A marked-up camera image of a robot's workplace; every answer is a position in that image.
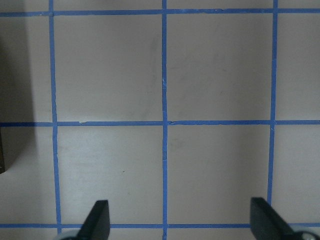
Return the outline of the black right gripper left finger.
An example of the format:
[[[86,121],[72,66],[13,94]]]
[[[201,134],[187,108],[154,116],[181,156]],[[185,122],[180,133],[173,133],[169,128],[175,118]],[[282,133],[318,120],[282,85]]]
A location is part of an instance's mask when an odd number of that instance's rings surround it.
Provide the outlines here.
[[[110,235],[108,200],[97,200],[76,235],[77,240],[107,240]]]

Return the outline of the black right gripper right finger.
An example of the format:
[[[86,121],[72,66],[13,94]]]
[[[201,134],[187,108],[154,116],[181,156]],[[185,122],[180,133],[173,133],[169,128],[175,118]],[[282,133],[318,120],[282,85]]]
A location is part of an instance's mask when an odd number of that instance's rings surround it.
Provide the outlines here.
[[[262,197],[252,197],[250,230],[256,240],[295,240],[295,231]]]

